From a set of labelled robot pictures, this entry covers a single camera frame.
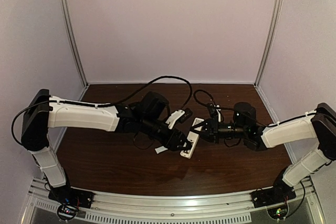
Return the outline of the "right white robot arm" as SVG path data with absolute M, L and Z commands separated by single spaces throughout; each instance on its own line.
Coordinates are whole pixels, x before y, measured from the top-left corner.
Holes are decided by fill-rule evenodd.
M 335 111 L 326 103 L 303 115 L 269 125 L 256 119 L 256 109 L 247 102 L 231 108 L 233 121 L 221 120 L 222 107 L 206 105 L 210 117 L 190 128 L 201 139 L 218 143 L 219 140 L 243 140 L 253 151 L 265 151 L 278 145 L 315 138 L 317 144 L 306 155 L 288 166 L 276 178 L 273 187 L 289 190 L 302 179 L 335 160 Z

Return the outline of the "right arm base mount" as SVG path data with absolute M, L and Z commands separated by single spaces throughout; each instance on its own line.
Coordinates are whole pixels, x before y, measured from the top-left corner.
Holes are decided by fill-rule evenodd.
M 288 186 L 282 180 L 275 182 L 270 188 L 257 189 L 250 195 L 255 208 L 284 203 L 296 198 L 293 187 Z

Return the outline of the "white remote control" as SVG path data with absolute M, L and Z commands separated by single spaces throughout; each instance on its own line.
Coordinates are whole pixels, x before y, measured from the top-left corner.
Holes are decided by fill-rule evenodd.
M 191 143 L 191 148 L 189 150 L 181 151 L 180 155 L 184 158 L 190 159 L 195 151 L 198 140 L 200 139 L 200 132 L 203 127 L 204 119 L 195 118 L 187 135 L 187 140 Z

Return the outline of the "white battery cover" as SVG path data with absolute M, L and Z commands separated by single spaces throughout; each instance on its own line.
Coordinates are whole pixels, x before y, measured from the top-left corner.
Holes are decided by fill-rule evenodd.
M 164 147 L 164 146 L 160 146 L 160 147 L 155 148 L 154 150 L 155 150 L 155 152 L 156 152 L 157 154 L 160 154 L 160 153 L 162 153 L 162 152 L 167 151 L 167 148 Z

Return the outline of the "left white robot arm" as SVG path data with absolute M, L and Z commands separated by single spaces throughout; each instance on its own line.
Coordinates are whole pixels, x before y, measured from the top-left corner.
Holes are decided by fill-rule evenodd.
M 141 132 L 157 140 L 170 151 L 189 151 L 192 142 L 176 129 L 192 112 L 177 110 L 166 120 L 161 113 L 169 106 L 168 100 L 156 92 L 148 92 L 132 105 L 100 104 L 63 100 L 41 89 L 24 112 L 21 144 L 37 161 L 52 188 L 68 186 L 68 178 L 49 144 L 48 130 L 57 127 L 96 129 L 106 132 Z

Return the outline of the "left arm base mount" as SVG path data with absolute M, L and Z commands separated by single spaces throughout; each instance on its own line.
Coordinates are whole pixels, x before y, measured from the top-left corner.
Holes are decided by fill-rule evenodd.
M 49 185 L 49 188 L 48 198 L 51 200 L 75 207 L 91 208 L 94 196 L 94 193 L 91 191 L 72 188 L 69 182 L 66 182 L 66 184 L 61 187 Z

